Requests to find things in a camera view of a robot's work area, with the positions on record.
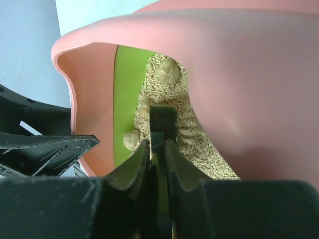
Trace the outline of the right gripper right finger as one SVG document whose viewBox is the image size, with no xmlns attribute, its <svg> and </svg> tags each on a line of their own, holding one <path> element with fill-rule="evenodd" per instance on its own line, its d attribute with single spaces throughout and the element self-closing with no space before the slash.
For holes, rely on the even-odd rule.
<svg viewBox="0 0 319 239">
<path fill-rule="evenodd" d="M 172 140 L 165 142 L 165 162 L 173 235 L 177 239 L 212 239 L 205 189 L 211 179 L 185 159 Z"/>
</svg>

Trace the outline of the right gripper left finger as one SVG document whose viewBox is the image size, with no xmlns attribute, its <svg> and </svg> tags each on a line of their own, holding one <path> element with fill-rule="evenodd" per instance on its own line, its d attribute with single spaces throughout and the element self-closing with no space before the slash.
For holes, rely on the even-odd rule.
<svg viewBox="0 0 319 239">
<path fill-rule="evenodd" d="M 133 239 L 141 234 L 149 170 L 150 142 L 144 139 L 132 156 L 105 177 L 103 204 L 109 239 Z"/>
</svg>

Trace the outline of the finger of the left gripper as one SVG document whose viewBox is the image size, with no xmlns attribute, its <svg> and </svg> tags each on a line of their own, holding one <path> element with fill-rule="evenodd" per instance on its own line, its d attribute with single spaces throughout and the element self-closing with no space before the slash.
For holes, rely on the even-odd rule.
<svg viewBox="0 0 319 239">
<path fill-rule="evenodd" d="M 24 122 L 41 135 L 70 135 L 69 108 L 41 103 L 0 86 L 0 130 L 5 133 L 31 135 L 21 129 Z"/>
<path fill-rule="evenodd" d="M 16 135 L 0 133 L 0 175 L 60 176 L 99 144 L 94 135 Z"/>
</svg>

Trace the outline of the black litter scoop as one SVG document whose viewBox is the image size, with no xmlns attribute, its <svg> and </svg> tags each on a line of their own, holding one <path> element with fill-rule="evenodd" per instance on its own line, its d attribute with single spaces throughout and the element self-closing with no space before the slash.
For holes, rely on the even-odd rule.
<svg viewBox="0 0 319 239">
<path fill-rule="evenodd" d="M 166 141 L 176 143 L 178 127 L 177 111 L 172 106 L 152 105 L 150 107 L 151 167 L 150 205 L 147 219 L 147 238 L 170 239 L 171 217 L 169 186 L 166 166 Z"/>
</svg>

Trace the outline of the pink litter box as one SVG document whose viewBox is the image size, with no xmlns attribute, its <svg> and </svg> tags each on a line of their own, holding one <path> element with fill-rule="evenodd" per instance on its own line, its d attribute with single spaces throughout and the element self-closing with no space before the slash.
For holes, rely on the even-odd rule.
<svg viewBox="0 0 319 239">
<path fill-rule="evenodd" d="M 51 58 L 70 91 L 71 131 L 100 140 L 80 160 L 90 176 L 114 169 L 119 45 L 186 68 L 195 114 L 241 178 L 318 186 L 318 1 L 160 0 L 58 39 Z"/>
</svg>

